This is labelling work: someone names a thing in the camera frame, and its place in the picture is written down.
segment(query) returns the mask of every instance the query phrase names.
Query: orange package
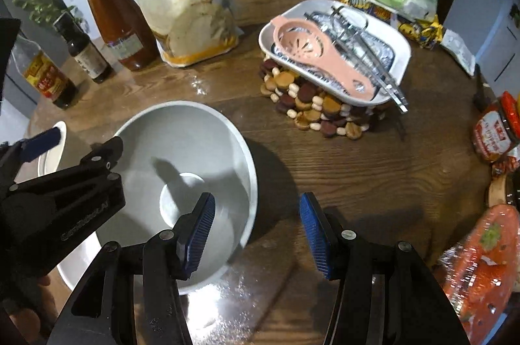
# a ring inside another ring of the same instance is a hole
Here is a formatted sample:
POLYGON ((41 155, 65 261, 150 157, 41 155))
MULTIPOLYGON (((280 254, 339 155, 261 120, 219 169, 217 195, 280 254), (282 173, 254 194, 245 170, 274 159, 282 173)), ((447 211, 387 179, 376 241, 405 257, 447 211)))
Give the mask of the orange package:
POLYGON ((497 205, 477 222, 466 240, 445 251, 443 290, 470 343, 480 345, 507 305, 517 277, 520 216, 497 205))

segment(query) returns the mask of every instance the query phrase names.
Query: egg separator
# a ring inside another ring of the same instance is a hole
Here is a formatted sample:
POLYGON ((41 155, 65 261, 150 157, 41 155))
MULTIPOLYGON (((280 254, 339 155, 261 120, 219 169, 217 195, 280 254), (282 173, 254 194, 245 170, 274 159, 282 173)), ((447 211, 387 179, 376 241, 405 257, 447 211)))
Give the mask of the egg separator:
POLYGON ((291 59, 329 73, 348 94, 364 101, 372 100, 374 86, 366 76, 350 66, 336 51, 331 39, 316 24, 282 15, 271 20, 275 27, 275 45, 291 59))

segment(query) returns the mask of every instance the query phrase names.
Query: sauce bottle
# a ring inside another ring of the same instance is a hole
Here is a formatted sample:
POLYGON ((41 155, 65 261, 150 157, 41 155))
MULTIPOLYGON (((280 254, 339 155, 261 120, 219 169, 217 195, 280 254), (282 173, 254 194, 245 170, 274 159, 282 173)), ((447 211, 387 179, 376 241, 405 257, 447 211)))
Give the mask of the sauce bottle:
POLYGON ((157 42, 133 0, 88 0, 105 43, 131 71, 145 68, 159 56, 157 42))
POLYGON ((76 86, 43 53, 38 44, 18 35, 9 61, 14 63, 27 82, 56 106, 61 109, 70 106, 77 94, 76 86))
POLYGON ((76 25, 68 12, 64 12, 55 22, 54 28, 67 42, 69 54, 96 84, 102 83, 112 73, 112 67, 90 41, 83 30, 76 25))

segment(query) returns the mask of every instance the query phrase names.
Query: bottle label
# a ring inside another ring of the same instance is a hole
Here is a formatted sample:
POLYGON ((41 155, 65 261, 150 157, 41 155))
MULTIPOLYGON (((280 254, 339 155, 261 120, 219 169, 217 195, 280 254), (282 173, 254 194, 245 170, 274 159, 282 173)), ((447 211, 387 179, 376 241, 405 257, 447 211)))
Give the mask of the bottle label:
POLYGON ((87 45, 75 59, 92 79, 97 78, 107 68, 107 61, 93 44, 87 45))
POLYGON ((112 53, 114 53, 114 57, 118 60, 128 59, 144 48, 137 34, 131 34, 126 38, 108 43, 107 45, 112 50, 112 53))
POLYGON ((486 113, 477 122, 474 137, 484 158, 492 162, 498 160, 511 146, 502 118, 495 110, 486 113))
POLYGON ((67 85, 67 77, 40 51, 23 74, 45 97, 55 101, 67 85))

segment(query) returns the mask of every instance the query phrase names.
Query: round wooden table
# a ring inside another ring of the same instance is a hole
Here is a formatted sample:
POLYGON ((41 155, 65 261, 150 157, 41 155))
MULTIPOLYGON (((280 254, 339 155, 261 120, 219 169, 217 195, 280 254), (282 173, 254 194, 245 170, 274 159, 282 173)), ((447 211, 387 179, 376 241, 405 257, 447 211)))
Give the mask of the round wooden table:
MULTIPOLYGON (((478 116, 475 83, 440 47, 411 44, 401 84, 410 111, 400 118, 401 129, 393 114, 359 141, 302 132, 261 96, 259 31, 300 1, 237 0, 245 32, 240 45, 186 69, 163 63, 139 73, 121 69, 97 85, 69 61, 64 69, 79 83, 80 101, 61 111, 42 99, 30 121, 28 135, 64 120, 83 140, 103 142, 153 104, 193 100, 238 127, 256 165, 258 213, 250 242, 231 269, 189 298, 194 343, 323 341, 337 283, 325 281, 310 257, 297 210, 303 192, 335 207, 348 228, 367 240, 409 241, 427 264, 461 239, 484 210, 489 167, 478 160, 469 135, 478 116)), ((22 174, 30 176, 35 165, 22 174)), ((69 291, 56 273, 51 291, 61 309, 69 291)))

